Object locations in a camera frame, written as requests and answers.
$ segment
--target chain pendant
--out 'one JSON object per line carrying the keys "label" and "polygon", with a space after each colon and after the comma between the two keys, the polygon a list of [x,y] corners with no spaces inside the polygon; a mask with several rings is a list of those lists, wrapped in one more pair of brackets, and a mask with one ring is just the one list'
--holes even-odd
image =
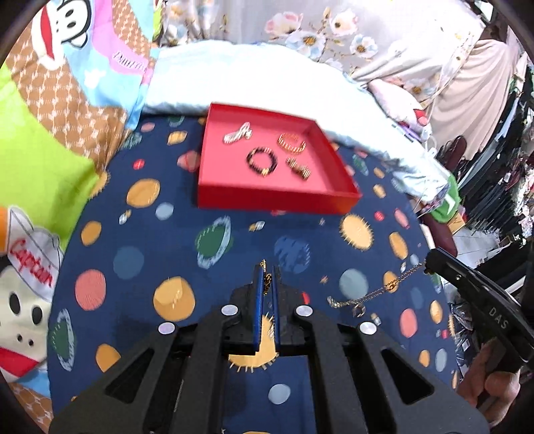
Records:
{"label": "chain pendant", "polygon": [[376,291],[373,291],[361,298],[358,298],[357,300],[347,300],[347,301],[336,301],[333,297],[328,296],[326,298],[326,301],[330,305],[330,307],[333,307],[334,309],[339,309],[341,307],[346,306],[353,306],[352,308],[352,315],[354,317],[360,318],[365,315],[365,305],[364,303],[367,301],[372,300],[373,298],[376,298],[378,296],[381,296],[382,294],[386,292],[391,292],[397,285],[399,285],[402,281],[404,281],[407,277],[411,276],[413,273],[415,273],[419,268],[421,268],[423,264],[417,264],[414,265],[412,268],[410,268],[408,271],[402,273],[400,277],[392,280],[391,282],[385,284],[381,288],[378,288]]}

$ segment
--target white hat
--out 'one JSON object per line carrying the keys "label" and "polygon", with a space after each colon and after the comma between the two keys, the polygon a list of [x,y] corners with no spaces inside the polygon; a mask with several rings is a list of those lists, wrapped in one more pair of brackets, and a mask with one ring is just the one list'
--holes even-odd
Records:
{"label": "white hat", "polygon": [[63,261],[59,237],[34,227],[23,210],[11,206],[7,224],[7,257],[20,278],[43,300],[52,302]]}

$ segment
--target earring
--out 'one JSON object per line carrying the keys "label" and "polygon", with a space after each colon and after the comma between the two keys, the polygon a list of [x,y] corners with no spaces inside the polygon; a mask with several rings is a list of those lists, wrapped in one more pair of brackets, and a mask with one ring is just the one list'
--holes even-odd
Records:
{"label": "earring", "polygon": [[310,177],[311,170],[308,169],[305,165],[299,165],[297,163],[297,160],[294,158],[288,158],[286,160],[287,165],[291,168],[293,172],[295,172],[297,175],[299,175],[302,179],[305,181]]}
{"label": "earring", "polygon": [[237,131],[233,133],[228,133],[223,137],[223,142],[229,145],[230,143],[237,142],[239,139],[244,137],[249,140],[252,137],[252,130],[250,129],[250,122],[245,122],[241,125]]}

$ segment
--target black beaded bracelet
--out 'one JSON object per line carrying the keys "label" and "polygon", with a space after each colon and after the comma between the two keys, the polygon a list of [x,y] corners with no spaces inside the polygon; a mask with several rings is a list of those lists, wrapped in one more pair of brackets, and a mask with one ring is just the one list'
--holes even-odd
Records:
{"label": "black beaded bracelet", "polygon": [[[254,164],[254,161],[252,160],[252,157],[254,156],[254,154],[257,154],[257,153],[267,154],[271,158],[271,167],[261,168],[261,167],[256,166]],[[267,176],[270,173],[274,172],[274,169],[276,169],[276,166],[278,164],[278,162],[276,160],[276,155],[274,155],[274,152],[270,148],[254,148],[254,149],[252,149],[247,155],[247,163],[248,163],[248,166],[253,171],[255,171],[257,174],[262,175],[262,176]]]}

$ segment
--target green fabric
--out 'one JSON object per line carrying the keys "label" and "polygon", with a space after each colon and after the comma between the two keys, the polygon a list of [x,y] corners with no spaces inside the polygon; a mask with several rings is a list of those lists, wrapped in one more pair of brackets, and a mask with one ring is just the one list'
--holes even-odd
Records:
{"label": "green fabric", "polygon": [[65,250],[98,180],[92,160],[65,149],[30,113],[0,68],[0,206],[17,206]]}
{"label": "green fabric", "polygon": [[449,192],[443,204],[431,212],[432,217],[439,223],[448,223],[456,214],[460,205],[460,195],[458,193],[458,183],[453,175],[449,177]]}

